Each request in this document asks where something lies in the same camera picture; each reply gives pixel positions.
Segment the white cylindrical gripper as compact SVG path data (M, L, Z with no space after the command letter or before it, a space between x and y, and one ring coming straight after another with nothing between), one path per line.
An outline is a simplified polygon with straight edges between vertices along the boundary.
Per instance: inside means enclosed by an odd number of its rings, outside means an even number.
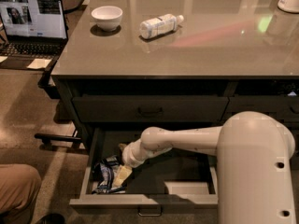
M155 158L170 151L171 147L149 150L145 149L141 140L138 139L128 145L120 143L119 149L122 151L122 161L125 165L119 166L112 183L113 188L118 188L123 184L132 173L132 168L142 165L148 159Z

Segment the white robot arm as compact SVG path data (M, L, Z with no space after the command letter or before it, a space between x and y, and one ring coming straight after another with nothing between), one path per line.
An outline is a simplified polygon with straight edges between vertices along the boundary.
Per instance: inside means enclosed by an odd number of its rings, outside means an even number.
M173 148L217 158L219 224L297 224L290 166L295 141L275 119L246 111L219 127L149 127L124 148L122 161L136 168Z

